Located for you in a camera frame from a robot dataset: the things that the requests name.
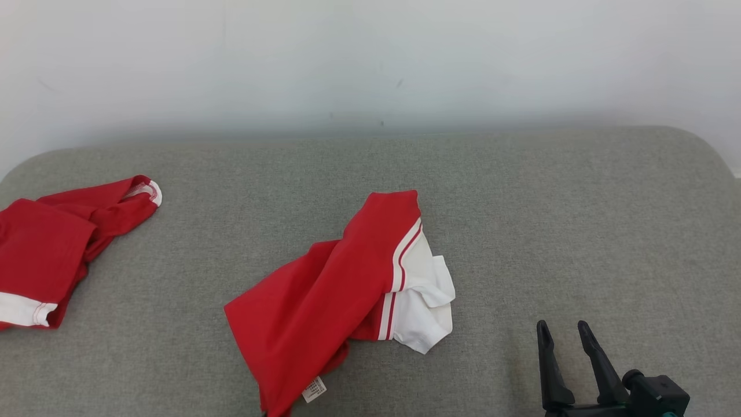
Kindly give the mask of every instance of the white stripe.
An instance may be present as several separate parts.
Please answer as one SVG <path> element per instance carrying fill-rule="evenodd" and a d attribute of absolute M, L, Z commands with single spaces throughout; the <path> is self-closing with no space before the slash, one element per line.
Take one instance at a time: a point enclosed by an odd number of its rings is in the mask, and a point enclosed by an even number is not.
<path fill-rule="evenodd" d="M 391 315 L 391 298 L 393 297 L 392 292 L 387 292 L 383 297 L 383 310 L 381 312 L 381 328 L 378 331 L 378 340 L 386 340 L 386 332 L 388 331 L 388 318 Z"/>
<path fill-rule="evenodd" d="M 399 264 L 399 256 L 401 256 L 402 251 L 412 240 L 412 237 L 414 237 L 414 234 L 416 234 L 421 225 L 422 218 L 420 217 L 419 219 L 417 219 L 416 222 L 414 222 L 411 229 L 409 229 L 409 232 L 404 235 L 402 241 L 399 242 L 398 245 L 396 245 L 396 250 L 393 251 L 393 259 L 391 260 L 391 262 L 393 263 L 393 281 L 391 284 L 391 292 L 401 291 L 402 289 L 402 266 Z"/>
<path fill-rule="evenodd" d="M 46 317 L 56 307 L 54 303 L 42 303 L 22 295 L 0 292 L 0 321 L 16 326 L 49 327 Z"/>

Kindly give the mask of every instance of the gray couch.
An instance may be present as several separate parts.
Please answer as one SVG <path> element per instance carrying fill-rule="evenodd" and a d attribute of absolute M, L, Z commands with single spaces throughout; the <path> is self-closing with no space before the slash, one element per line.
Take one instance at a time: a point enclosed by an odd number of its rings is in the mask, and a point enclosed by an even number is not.
<path fill-rule="evenodd" d="M 409 188 L 453 275 L 453 333 L 427 355 L 351 343 L 295 416 L 541 416 L 541 318 L 578 402 L 597 396 L 583 319 L 620 375 L 681 385 L 688 416 L 738 408 L 741 192 L 685 131 L 55 151 L 4 178 L 0 208 L 134 174 L 162 207 L 92 263 L 62 327 L 0 332 L 3 416 L 258 416 L 222 307 L 372 191 Z"/>

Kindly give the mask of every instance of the care label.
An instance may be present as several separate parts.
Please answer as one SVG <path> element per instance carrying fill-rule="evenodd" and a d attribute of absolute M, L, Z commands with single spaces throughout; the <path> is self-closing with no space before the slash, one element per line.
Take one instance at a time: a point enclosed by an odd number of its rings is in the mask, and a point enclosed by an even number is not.
<path fill-rule="evenodd" d="M 314 401 L 316 397 L 326 392 L 327 387 L 324 386 L 324 382 L 322 382 L 322 379 L 317 376 L 316 378 L 314 378 L 311 384 L 306 387 L 306 390 L 304 390 L 302 395 L 304 396 L 304 400 L 306 400 L 307 403 L 310 403 Z"/>

